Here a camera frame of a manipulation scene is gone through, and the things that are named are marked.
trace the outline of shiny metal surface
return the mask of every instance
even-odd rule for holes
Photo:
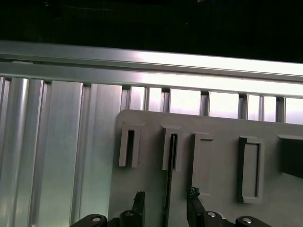
[[[149,87],[146,96],[146,110],[161,112],[162,89]]]
[[[276,122],[276,97],[262,97],[261,105],[261,119],[265,122]]]
[[[285,99],[285,122],[290,124],[303,124],[303,99]]]
[[[0,41],[0,46],[0,58],[4,59],[303,81],[303,65],[296,63],[10,41]]]
[[[302,64],[14,44],[0,58],[48,63],[0,62],[1,227],[106,215],[124,109],[303,123]]]
[[[16,194],[20,173],[21,151],[27,111],[27,79],[12,79],[9,89],[7,119],[5,125],[4,146],[0,181],[0,226],[14,226]]]
[[[247,96],[247,120],[260,121],[260,96]]]
[[[207,75],[145,73],[79,67],[29,65],[0,62],[0,76],[64,80],[99,84],[132,84],[142,87],[170,87],[203,91],[228,91],[273,96],[303,96],[303,85],[291,82],[273,82]]]
[[[145,109],[145,88],[144,87],[131,87],[129,108],[131,110],[144,110]]]
[[[121,92],[122,86],[115,85],[93,84],[90,89],[80,218],[92,213],[105,216],[108,213]]]
[[[172,89],[170,91],[169,112],[175,114],[200,115],[201,93]]]
[[[14,226],[21,227],[28,223],[32,185],[36,158],[36,145],[40,120],[44,82],[31,80],[28,87],[27,111],[24,127],[21,160],[19,163],[18,186]]]
[[[8,96],[9,96],[9,81],[5,80],[5,78],[0,78],[0,160],[2,160],[3,153],[3,141],[5,134],[5,122],[6,122],[6,112],[8,105]]]
[[[81,83],[52,82],[38,227],[70,223],[81,97]]]
[[[211,92],[209,95],[209,116],[238,118],[239,95]]]

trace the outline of rectangular slot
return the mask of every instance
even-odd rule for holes
[[[199,188],[201,195],[206,196],[210,195],[212,140],[209,134],[195,135],[192,187]]]
[[[262,140],[240,137],[238,163],[238,200],[261,203],[264,179],[264,147]]]
[[[163,164],[162,169],[168,170],[169,169],[169,151],[171,148],[171,136],[174,135],[176,138],[176,147],[175,147],[175,154],[174,154],[174,165],[173,168],[175,171],[181,170],[181,161],[182,161],[182,153],[181,149],[183,147],[183,138],[182,138],[182,130],[176,128],[164,128],[165,136],[164,136],[164,151],[163,151]]]
[[[132,167],[136,168],[138,166],[140,131],[141,126],[139,125],[124,125],[121,136],[119,166],[126,166],[130,156],[132,157]]]

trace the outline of metal slat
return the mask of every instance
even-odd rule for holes
[[[170,113],[200,115],[200,105],[201,93],[199,91],[170,90]]]
[[[285,99],[285,122],[290,124],[303,124],[303,99]]]
[[[131,87],[129,108],[131,110],[145,110],[144,87]]]
[[[38,227],[70,223],[81,95],[81,83],[52,82]]]
[[[265,122],[276,122],[276,97],[261,97],[261,119]]]
[[[238,114],[239,114],[238,94],[210,92],[209,116],[237,119]]]
[[[5,131],[5,122],[6,122],[6,112],[8,105],[8,97],[9,97],[9,81],[5,80],[5,78],[0,78],[0,160],[2,160],[2,152],[3,152],[3,141],[4,141],[4,131]]]
[[[247,96],[247,120],[260,121],[260,96]]]
[[[161,112],[162,89],[150,87],[147,89],[146,110]]]
[[[38,126],[44,83],[42,80],[31,80],[28,87],[27,112],[24,137],[19,165],[18,186],[14,226],[24,226],[28,222],[29,207],[32,197],[34,165]]]
[[[1,166],[0,226],[14,226],[19,164],[27,110],[27,79],[12,79]]]
[[[34,179],[32,186],[32,197],[29,208],[29,220],[28,226],[35,227],[38,222],[39,217],[39,204],[41,197],[41,188],[43,181],[43,168],[45,162],[45,145],[46,145],[46,136],[47,136],[47,125],[48,125],[48,116],[50,110],[50,100],[51,100],[51,85],[43,84],[43,95],[41,102],[41,112],[40,112],[40,121],[38,128],[38,138],[37,138],[37,147],[36,147],[36,157],[35,157],[35,170],[34,170]]]
[[[121,92],[121,86],[91,86],[80,218],[91,213],[106,216],[108,213],[115,123],[120,112]]]

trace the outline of metal bar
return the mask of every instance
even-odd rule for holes
[[[13,79],[9,88],[7,121],[1,166],[0,226],[14,226],[19,166],[27,111],[27,79]]]
[[[81,83],[52,82],[39,227],[70,224],[81,97]]]
[[[0,46],[0,58],[3,59],[303,81],[303,64],[296,63],[10,41],[1,41]]]
[[[4,77],[303,97],[303,84],[289,82],[5,62],[0,62],[0,69]]]
[[[105,216],[108,213],[115,123],[120,112],[121,93],[121,86],[91,86],[80,218],[91,213]]]
[[[42,80],[31,80],[29,82],[24,138],[16,194],[14,220],[14,226],[16,227],[23,226],[25,223],[27,224],[30,213],[29,207],[32,198],[32,185],[43,87],[44,82]]]

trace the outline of gray panel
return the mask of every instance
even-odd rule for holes
[[[1,165],[0,182],[0,226],[14,226],[17,211],[16,194],[19,165],[27,111],[27,79],[12,79],[9,88],[7,120]]]
[[[209,95],[209,116],[238,118],[239,95],[211,92]]]
[[[44,82],[42,80],[31,80],[29,82],[27,113],[17,186],[14,222],[16,227],[27,226],[28,223],[43,87]]]
[[[146,110],[160,112],[162,89],[150,87],[147,89]]]
[[[303,124],[303,99],[285,99],[285,122]]]
[[[91,86],[80,218],[91,213],[106,216],[108,213],[121,92],[121,86]]]
[[[200,115],[201,93],[172,89],[170,91],[169,112],[175,114]]]
[[[39,227],[70,223],[81,95],[81,83],[52,82]]]
[[[197,134],[197,132],[213,135],[209,174],[211,193],[209,196],[200,196],[207,210],[220,212],[229,221],[249,215],[276,227],[299,227],[303,221],[300,212],[303,204],[302,180],[291,175],[281,174],[280,138],[278,137],[280,134],[294,138],[302,136],[301,125],[128,110],[121,112],[118,116],[117,134],[119,136],[122,124],[126,120],[136,124],[144,123],[141,138],[144,142],[141,143],[140,151],[143,153],[143,159],[149,161],[141,163],[137,169],[129,169],[116,167],[118,160],[115,160],[111,191],[111,208],[113,210],[126,209],[127,206],[130,206],[130,202],[128,203],[126,198],[133,195],[135,191],[145,190],[146,205],[152,210],[146,214],[146,226],[161,226],[158,222],[153,223],[152,220],[154,217],[157,220],[162,217],[164,208],[159,209],[159,207],[164,204],[164,200],[159,201],[155,198],[161,198],[166,193],[166,188],[161,188],[163,181],[156,177],[158,176],[157,171],[162,167],[155,166],[154,163],[161,161],[159,150],[162,150],[164,140],[162,125],[171,125],[181,126],[184,143],[180,150],[182,152],[181,171],[172,173],[169,226],[187,226],[185,192],[192,186],[190,182],[195,153],[192,138],[193,134]],[[250,199],[251,196],[256,195],[252,198],[258,200],[258,198],[262,198],[263,193],[262,203],[258,205],[243,204],[237,201],[239,136],[251,138],[249,143],[252,144],[259,144],[262,141],[264,146],[261,147],[265,147],[264,158],[262,158],[262,152],[258,154],[262,149],[247,147],[245,153],[248,152],[248,156],[243,159],[244,195],[248,196],[250,202],[255,202]],[[261,168],[262,160],[265,161],[264,170]],[[153,165],[154,168],[148,169],[149,165]],[[264,187],[262,187],[262,173],[264,173]],[[158,191],[151,190],[151,186],[157,188]]]
[[[0,76],[302,97],[303,85],[229,77],[0,62]]]
[[[129,108],[131,110],[145,110],[144,87],[131,87]]]
[[[212,135],[195,134],[192,186],[200,189],[201,196],[210,195]]]

